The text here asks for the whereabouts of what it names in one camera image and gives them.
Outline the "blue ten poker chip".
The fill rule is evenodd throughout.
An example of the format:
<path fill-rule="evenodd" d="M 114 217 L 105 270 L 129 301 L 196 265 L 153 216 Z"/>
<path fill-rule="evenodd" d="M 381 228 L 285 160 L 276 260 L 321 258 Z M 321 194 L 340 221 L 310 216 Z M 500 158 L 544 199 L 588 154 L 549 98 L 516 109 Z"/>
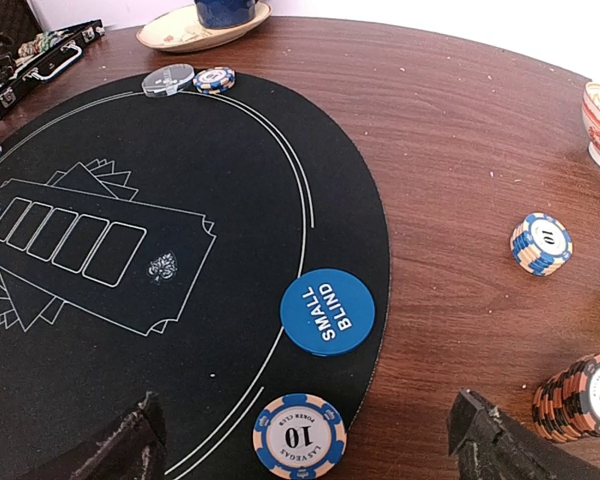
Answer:
<path fill-rule="evenodd" d="M 342 460 L 347 432 L 339 411 L 311 394 L 293 393 L 271 401 L 257 417 L 254 451 L 282 479 L 317 479 Z"/>

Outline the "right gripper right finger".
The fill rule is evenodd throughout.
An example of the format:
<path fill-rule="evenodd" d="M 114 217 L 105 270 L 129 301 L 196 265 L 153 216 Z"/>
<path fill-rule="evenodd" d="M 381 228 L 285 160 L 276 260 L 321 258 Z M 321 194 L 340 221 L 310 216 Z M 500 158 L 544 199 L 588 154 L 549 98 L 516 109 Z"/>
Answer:
<path fill-rule="evenodd" d="M 458 392 L 447 430 L 461 479 L 600 479 L 600 468 L 540 438 L 470 389 Z"/>

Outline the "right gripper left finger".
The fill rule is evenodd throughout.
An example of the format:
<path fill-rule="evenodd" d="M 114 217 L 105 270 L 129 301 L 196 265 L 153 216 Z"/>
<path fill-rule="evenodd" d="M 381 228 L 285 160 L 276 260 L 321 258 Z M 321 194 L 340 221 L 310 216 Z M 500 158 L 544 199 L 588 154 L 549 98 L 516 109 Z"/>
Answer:
<path fill-rule="evenodd" d="M 23 479 L 163 479 L 166 427 L 157 393 L 75 448 L 23 474 Z"/>

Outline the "blue small blind button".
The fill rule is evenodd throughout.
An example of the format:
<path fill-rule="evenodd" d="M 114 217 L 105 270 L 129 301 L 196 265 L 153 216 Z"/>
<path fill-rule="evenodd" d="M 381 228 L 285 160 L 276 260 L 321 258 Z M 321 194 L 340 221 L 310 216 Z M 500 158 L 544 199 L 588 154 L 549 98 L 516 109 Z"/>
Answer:
<path fill-rule="evenodd" d="M 294 280 L 279 307 L 281 325 L 301 349 L 321 357 L 347 354 L 374 327 L 376 306 L 368 287 L 339 269 L 317 269 Z"/>

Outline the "blue white chip stack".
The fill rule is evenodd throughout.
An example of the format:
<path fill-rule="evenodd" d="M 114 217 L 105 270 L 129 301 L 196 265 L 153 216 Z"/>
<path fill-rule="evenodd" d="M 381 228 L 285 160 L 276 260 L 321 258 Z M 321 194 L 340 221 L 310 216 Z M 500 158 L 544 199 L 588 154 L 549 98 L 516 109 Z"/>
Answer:
<path fill-rule="evenodd" d="M 537 277 L 555 273 L 573 255 L 573 241 L 566 227 L 540 212 L 524 218 L 513 230 L 509 245 L 517 264 Z"/>

